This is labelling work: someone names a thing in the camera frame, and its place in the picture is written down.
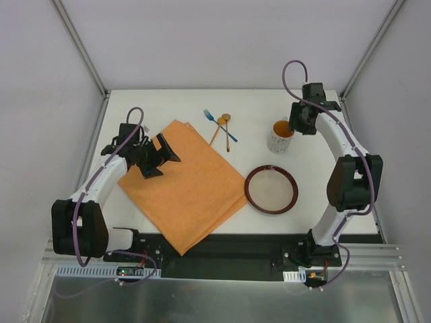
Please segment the white floral mug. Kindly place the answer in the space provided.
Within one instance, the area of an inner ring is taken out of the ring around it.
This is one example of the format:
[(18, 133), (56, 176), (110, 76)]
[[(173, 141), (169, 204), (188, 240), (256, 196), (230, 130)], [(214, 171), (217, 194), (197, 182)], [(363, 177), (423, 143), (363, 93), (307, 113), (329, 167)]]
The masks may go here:
[(283, 117), (273, 124), (268, 136), (267, 148), (272, 153), (283, 154), (288, 150), (293, 138), (294, 131), (290, 129), (288, 118)]

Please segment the orange cloth placemat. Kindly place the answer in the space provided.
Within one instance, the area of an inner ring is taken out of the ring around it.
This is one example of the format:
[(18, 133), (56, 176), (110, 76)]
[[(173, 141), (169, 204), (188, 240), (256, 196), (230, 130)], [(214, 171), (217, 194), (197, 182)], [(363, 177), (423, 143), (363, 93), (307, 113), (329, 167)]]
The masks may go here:
[(162, 134), (180, 161), (151, 179), (133, 166), (119, 186), (183, 256), (248, 203), (245, 179), (190, 123), (174, 120)]

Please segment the gold spoon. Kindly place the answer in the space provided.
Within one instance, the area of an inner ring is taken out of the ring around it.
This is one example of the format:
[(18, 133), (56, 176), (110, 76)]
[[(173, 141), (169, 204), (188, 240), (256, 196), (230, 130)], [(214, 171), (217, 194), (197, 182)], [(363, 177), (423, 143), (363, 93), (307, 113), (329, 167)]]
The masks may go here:
[(226, 125), (226, 151), (230, 152), (230, 134), (228, 130), (228, 122), (231, 119), (231, 116), (225, 113), (222, 115), (222, 118), (225, 120), (225, 125)]
[(226, 120), (223, 117), (219, 117), (217, 119), (216, 123), (217, 123), (217, 129), (215, 130), (215, 133), (213, 134), (211, 141), (209, 142), (209, 145), (213, 144), (214, 140), (216, 139), (216, 137), (217, 137), (217, 135), (218, 135), (218, 133), (222, 127), (222, 125), (226, 123)]

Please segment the red rimmed plate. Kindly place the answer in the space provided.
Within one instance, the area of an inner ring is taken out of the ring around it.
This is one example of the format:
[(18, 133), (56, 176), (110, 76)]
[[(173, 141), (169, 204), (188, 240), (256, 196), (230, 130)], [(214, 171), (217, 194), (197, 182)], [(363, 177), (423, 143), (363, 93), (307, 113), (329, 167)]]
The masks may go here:
[(245, 179), (245, 195), (258, 211), (281, 215), (292, 209), (298, 200), (298, 185), (285, 169), (275, 165), (259, 166)]

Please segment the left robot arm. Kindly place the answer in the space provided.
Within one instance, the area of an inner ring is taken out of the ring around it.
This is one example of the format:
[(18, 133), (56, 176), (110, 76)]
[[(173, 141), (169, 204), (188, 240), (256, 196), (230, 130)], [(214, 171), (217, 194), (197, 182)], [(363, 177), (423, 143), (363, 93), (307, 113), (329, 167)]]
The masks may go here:
[(160, 166), (179, 162), (162, 133), (154, 144), (138, 124), (122, 123), (119, 133), (100, 153), (96, 170), (68, 199), (57, 199), (51, 207), (53, 250), (56, 254), (101, 258), (119, 251), (129, 262), (138, 260), (143, 246), (137, 231), (108, 227), (102, 210), (117, 182), (130, 170), (139, 168), (141, 178), (162, 175)]

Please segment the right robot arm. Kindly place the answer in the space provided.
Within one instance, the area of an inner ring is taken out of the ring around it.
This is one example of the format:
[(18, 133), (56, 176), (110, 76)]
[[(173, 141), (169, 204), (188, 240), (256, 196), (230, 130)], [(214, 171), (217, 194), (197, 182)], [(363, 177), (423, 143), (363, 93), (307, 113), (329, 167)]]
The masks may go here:
[(290, 130), (303, 135), (320, 133), (335, 167), (327, 183), (328, 206), (304, 242), (289, 252), (293, 263), (310, 268), (339, 252), (341, 232), (354, 216), (372, 212), (378, 196), (383, 159), (371, 155), (348, 129), (339, 104), (326, 99), (322, 83), (306, 83), (302, 97), (292, 104)]

